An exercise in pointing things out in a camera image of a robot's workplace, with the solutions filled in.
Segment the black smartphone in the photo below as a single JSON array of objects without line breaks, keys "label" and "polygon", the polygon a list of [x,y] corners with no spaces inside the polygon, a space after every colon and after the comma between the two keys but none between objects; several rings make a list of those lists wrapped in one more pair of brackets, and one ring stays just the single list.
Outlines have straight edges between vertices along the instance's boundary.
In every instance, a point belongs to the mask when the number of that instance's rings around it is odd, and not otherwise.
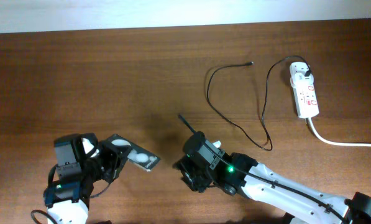
[{"label": "black smartphone", "polygon": [[152,152],[117,134],[108,137],[107,141],[117,147],[129,146],[131,149],[127,156],[128,160],[147,172],[150,172],[160,162],[160,158]]}]

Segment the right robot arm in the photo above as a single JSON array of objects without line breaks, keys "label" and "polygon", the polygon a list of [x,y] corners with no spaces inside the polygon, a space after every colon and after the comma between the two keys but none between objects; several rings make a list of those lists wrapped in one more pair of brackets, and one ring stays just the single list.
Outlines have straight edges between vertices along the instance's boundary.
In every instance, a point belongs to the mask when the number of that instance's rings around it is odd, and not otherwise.
[{"label": "right robot arm", "polygon": [[246,154],[227,154],[203,132],[195,132],[183,146],[185,155],[174,163],[185,184],[203,193],[217,187],[283,210],[286,223],[371,223],[371,197],[327,194],[287,179]]}]

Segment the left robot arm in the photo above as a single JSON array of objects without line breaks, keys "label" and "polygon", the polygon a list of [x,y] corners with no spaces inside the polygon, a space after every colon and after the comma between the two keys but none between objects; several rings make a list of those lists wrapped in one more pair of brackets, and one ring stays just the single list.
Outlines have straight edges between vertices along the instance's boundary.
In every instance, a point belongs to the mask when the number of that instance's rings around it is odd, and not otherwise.
[{"label": "left robot arm", "polygon": [[111,185],[131,152],[131,143],[98,140],[93,133],[71,134],[54,140],[57,164],[50,170],[44,204],[49,223],[86,223],[94,183]]}]

